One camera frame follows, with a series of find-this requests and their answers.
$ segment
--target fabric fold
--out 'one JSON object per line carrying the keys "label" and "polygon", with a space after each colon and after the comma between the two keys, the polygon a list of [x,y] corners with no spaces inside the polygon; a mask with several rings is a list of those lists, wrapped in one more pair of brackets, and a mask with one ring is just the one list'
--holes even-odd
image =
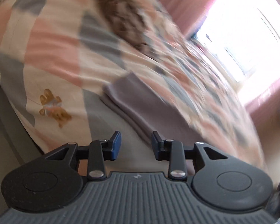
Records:
{"label": "fabric fold", "polygon": [[205,140],[179,113],[178,109],[159,97],[134,73],[106,85],[101,100],[124,118],[150,144],[151,133],[163,139],[174,139],[193,146]]}

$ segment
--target metal rivet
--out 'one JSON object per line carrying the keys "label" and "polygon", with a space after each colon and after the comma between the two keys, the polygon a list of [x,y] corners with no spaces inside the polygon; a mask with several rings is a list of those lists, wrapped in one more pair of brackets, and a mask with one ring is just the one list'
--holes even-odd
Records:
{"label": "metal rivet", "polygon": [[170,174],[175,178],[182,178],[186,176],[186,173],[182,170],[173,170]]}
{"label": "metal rivet", "polygon": [[89,173],[89,175],[93,178],[100,178],[104,176],[104,173],[101,170],[93,170]]}

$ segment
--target bedsheet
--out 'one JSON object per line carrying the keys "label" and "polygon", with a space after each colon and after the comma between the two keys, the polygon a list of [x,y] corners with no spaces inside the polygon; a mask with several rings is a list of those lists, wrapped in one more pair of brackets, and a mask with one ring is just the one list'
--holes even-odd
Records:
{"label": "bedsheet", "polygon": [[0,84],[32,139],[48,152],[121,130],[125,150],[116,170],[139,167],[132,163],[135,149],[153,159],[150,146],[99,100],[105,84],[134,72],[208,143],[264,169],[258,136],[236,94],[157,0],[134,1],[154,59],[111,32],[97,0],[0,0]]}

